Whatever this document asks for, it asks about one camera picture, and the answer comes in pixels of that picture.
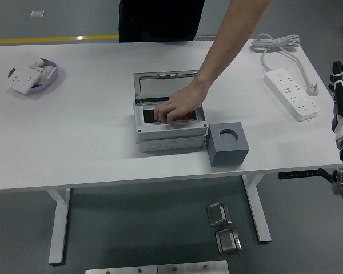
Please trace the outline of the person's left hand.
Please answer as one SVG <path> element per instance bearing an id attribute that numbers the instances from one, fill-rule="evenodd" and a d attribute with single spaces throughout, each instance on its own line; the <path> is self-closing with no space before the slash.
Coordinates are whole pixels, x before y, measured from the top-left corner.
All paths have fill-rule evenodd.
<path id="1" fill-rule="evenodd" d="M 205 100 L 207 93 L 208 89 L 191 83 L 172 94 L 168 101 L 157 105 L 154 109 L 154 119 L 174 126 L 174 121 L 198 107 Z"/>

